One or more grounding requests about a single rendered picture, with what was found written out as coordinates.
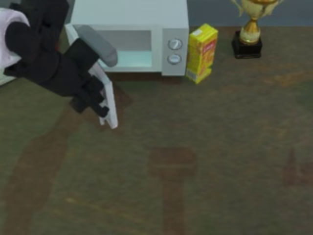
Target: black trophy base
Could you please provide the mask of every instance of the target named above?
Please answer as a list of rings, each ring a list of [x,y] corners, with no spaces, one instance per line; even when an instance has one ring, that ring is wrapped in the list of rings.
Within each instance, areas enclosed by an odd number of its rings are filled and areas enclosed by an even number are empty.
[[[232,41],[235,57],[237,59],[260,58],[262,49],[261,39],[258,41],[257,44],[247,45],[240,41],[239,35],[240,31],[236,31],[234,39]]]

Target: background wall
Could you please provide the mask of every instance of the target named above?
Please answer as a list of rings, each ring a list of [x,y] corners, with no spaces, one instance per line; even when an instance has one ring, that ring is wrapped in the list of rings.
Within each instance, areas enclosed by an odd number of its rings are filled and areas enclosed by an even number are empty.
[[[12,1],[21,0],[0,0],[0,7],[8,7]],[[199,26],[203,23],[213,26],[239,26],[248,19],[246,15],[238,17],[239,11],[230,0],[187,0],[187,2],[190,26]],[[274,10],[272,16],[263,18],[259,23],[262,26],[313,26],[313,0],[285,0]]]

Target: gold trophy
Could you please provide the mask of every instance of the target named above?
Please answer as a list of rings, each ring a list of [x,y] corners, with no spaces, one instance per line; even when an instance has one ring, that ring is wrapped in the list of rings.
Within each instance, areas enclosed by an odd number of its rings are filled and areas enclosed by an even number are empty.
[[[239,9],[239,16],[246,12],[250,16],[250,21],[235,32],[232,46],[235,57],[242,58],[260,58],[262,41],[261,31],[258,26],[258,19],[271,15],[274,8],[284,0],[231,0]]]

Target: robotic arm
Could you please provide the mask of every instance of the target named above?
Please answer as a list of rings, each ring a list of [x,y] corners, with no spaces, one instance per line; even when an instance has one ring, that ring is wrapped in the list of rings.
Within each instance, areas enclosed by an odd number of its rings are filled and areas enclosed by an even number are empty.
[[[6,67],[4,74],[24,77],[55,94],[73,97],[70,105],[78,113],[91,107],[100,117],[106,117],[108,107],[99,105],[104,100],[100,94],[104,86],[88,71],[99,58],[108,66],[116,65],[116,50],[107,43],[108,50],[96,53],[105,41],[86,26],[78,31],[81,38],[64,55],[56,51],[69,8],[66,0],[22,0],[10,8],[22,12],[29,24],[12,22],[7,27],[6,49],[21,59]]]

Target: knob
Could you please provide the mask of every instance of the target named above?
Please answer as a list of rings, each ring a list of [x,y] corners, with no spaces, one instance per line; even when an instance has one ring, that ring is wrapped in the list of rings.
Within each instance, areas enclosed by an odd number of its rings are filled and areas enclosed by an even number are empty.
[[[168,47],[171,50],[179,50],[182,47],[182,41],[179,40],[179,39],[170,40],[169,43],[168,43]]]
[[[181,62],[181,56],[180,55],[177,55],[177,54],[174,54],[174,55],[170,55],[168,58],[167,58],[168,62],[172,65],[176,65],[176,64],[179,64]]]

